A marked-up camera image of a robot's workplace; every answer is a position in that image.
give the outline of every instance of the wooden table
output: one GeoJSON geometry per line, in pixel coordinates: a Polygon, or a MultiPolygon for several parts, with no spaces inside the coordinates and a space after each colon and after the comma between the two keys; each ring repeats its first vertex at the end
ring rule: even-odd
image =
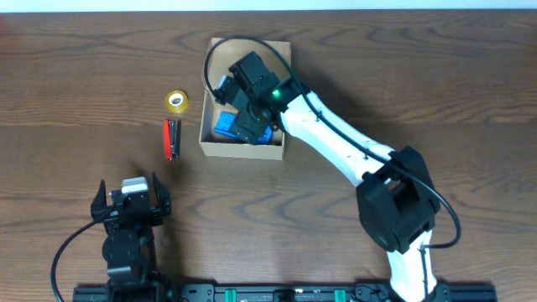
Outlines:
{"type": "MultiPolygon", "coordinates": [[[[0,25],[0,299],[53,300],[50,265],[90,220],[99,181],[156,172],[173,215],[159,265],[218,283],[387,279],[354,189],[290,139],[283,162],[206,158],[197,142],[210,37],[292,42],[293,66],[337,114],[395,148],[411,145],[461,218],[435,275],[537,299],[535,11],[11,14],[0,25]],[[164,96],[188,92],[175,115],[164,96]],[[163,119],[183,120],[165,161],[163,119]]],[[[446,211],[434,242],[449,240],[446,211]]],[[[102,226],[64,252],[58,282],[107,280],[102,226]]]]}

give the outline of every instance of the yellow tape roll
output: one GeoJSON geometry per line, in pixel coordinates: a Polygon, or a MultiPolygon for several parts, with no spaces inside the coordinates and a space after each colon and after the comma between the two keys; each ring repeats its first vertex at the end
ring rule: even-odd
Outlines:
{"type": "Polygon", "coordinates": [[[166,96],[166,106],[171,112],[183,112],[188,107],[188,96],[182,90],[170,91],[166,96]]]}

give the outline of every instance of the blue block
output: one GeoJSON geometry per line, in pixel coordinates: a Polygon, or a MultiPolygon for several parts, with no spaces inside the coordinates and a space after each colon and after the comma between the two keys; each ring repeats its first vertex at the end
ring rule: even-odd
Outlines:
{"type": "MultiPolygon", "coordinates": [[[[216,122],[215,133],[227,136],[229,138],[241,139],[237,135],[231,133],[232,125],[235,122],[237,116],[229,112],[221,112],[216,122]]],[[[260,144],[268,144],[272,140],[272,129],[267,127],[265,134],[259,139],[260,144]]]]}

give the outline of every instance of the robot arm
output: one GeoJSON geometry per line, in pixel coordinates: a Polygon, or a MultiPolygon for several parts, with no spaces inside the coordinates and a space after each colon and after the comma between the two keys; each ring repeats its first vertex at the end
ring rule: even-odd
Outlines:
{"type": "Polygon", "coordinates": [[[427,275],[428,293],[436,284],[430,255],[425,253],[424,259],[419,248],[429,243],[439,201],[422,185],[367,156],[332,129],[335,127],[391,165],[419,175],[432,188],[420,154],[410,147],[395,152],[358,132],[326,108],[309,88],[299,88],[291,78],[280,81],[253,52],[229,70],[232,76],[222,77],[214,92],[217,102],[230,103],[239,111],[232,132],[255,144],[267,126],[278,124],[332,162],[356,188],[363,228],[388,253],[392,288],[404,300],[421,301],[425,297],[424,276],[427,275]],[[305,91],[310,104],[302,95],[305,91]],[[321,112],[323,119],[314,112],[321,112]],[[391,181],[399,184],[389,189],[391,181]]]}

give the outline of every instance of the black cable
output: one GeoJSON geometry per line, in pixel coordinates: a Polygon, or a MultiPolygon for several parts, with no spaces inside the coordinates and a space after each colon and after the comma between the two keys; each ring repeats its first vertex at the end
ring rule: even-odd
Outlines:
{"type": "Polygon", "coordinates": [[[345,133],[343,133],[340,129],[338,129],[336,126],[334,126],[330,121],[328,121],[322,114],[322,112],[318,111],[314,106],[313,104],[311,104],[311,101],[310,99],[308,98],[307,96],[307,93],[305,93],[304,91],[304,87],[301,85],[301,82],[299,80],[299,77],[295,74],[295,72],[293,71],[293,69],[291,68],[291,66],[287,63],[287,61],[285,60],[285,58],[276,50],[274,49],[272,46],[270,46],[269,44],[267,44],[266,42],[262,41],[262,40],[258,40],[258,39],[255,39],[255,38],[252,38],[252,37],[247,37],[247,36],[241,36],[241,35],[234,35],[234,36],[231,36],[231,37],[227,37],[227,38],[224,38],[224,39],[221,39],[219,40],[218,42],[216,42],[212,47],[211,49],[209,49],[209,52],[207,53],[207,56],[206,56],[206,59],[205,59],[205,64],[203,65],[203,75],[204,75],[204,78],[205,78],[205,82],[206,82],[206,86],[207,86],[207,89],[209,90],[209,92],[215,96],[215,92],[214,90],[212,89],[212,86],[211,86],[211,83],[209,82],[209,75],[208,75],[208,65],[209,65],[209,60],[212,56],[212,53],[214,52],[215,48],[218,47],[218,45],[224,43],[224,42],[227,42],[231,39],[246,39],[246,40],[251,40],[253,42],[257,42],[265,47],[267,47],[269,50],[271,50],[277,57],[278,59],[282,62],[282,64],[285,66],[285,69],[289,72],[291,78],[293,79],[293,81],[295,82],[296,86],[299,88],[300,90],[300,94],[302,95],[302,97],[304,97],[304,100],[306,102],[306,104],[308,105],[308,107],[310,108],[310,110],[313,112],[313,114],[315,114],[317,116],[317,118],[319,120],[321,120],[330,130],[332,130],[333,132],[335,132],[337,135],[339,135],[340,137],[342,137],[343,139],[345,139],[348,143],[350,143],[352,146],[354,146],[355,148],[357,148],[358,150],[360,150],[361,152],[363,152],[366,157],[371,157],[372,159],[375,159],[377,160],[379,163],[381,164],[384,164],[386,166],[388,166],[390,169],[394,170],[395,172],[397,172],[398,174],[401,174],[415,182],[417,182],[418,184],[422,185],[423,187],[425,187],[428,191],[430,191],[436,198],[438,198],[438,200],[440,201],[440,203],[446,208],[447,212],[450,214],[451,216],[451,219],[453,220],[453,223],[455,224],[455,229],[456,229],[456,235],[455,235],[455,238],[453,238],[453,240],[451,240],[450,242],[446,242],[446,243],[441,243],[441,244],[426,244],[426,245],[422,245],[420,247],[420,253],[421,253],[421,256],[422,256],[422,266],[423,266],[423,269],[424,269],[424,283],[425,283],[425,300],[428,299],[428,294],[429,294],[429,290],[428,290],[428,285],[427,285],[427,273],[426,273],[426,263],[425,263],[425,249],[426,248],[429,248],[430,250],[432,248],[438,248],[438,249],[441,249],[441,248],[449,248],[449,247],[453,247],[454,245],[456,245],[459,240],[461,239],[461,222],[459,221],[459,218],[458,216],[456,215],[455,211],[453,210],[453,208],[451,207],[451,205],[449,204],[449,202],[447,202],[447,200],[444,198],[444,196],[442,196],[437,190],[435,190],[434,188],[432,188],[431,186],[427,185],[425,182],[423,182],[422,180],[420,180],[416,175],[412,174],[411,172],[399,167],[397,164],[393,164],[391,162],[389,162],[388,160],[384,159],[382,156],[374,153],[373,151],[371,151],[369,148],[366,148],[366,147],[363,147],[360,143],[354,141],[353,139],[349,138],[345,133]]]}
{"type": "Polygon", "coordinates": [[[54,296],[58,300],[58,302],[64,302],[63,298],[61,297],[60,290],[58,289],[58,284],[56,283],[56,267],[58,266],[58,261],[60,260],[61,254],[64,252],[67,245],[75,239],[78,235],[80,235],[83,231],[89,229],[90,227],[95,226],[97,223],[103,222],[110,213],[114,210],[116,207],[115,204],[110,207],[110,210],[108,210],[106,213],[104,213],[102,216],[99,216],[94,221],[86,224],[83,226],[80,230],[74,232],[67,240],[64,241],[64,243],[61,245],[60,249],[56,253],[56,256],[54,257],[54,261],[52,262],[52,268],[50,269],[50,284],[52,285],[52,291],[54,292],[54,296]]]}

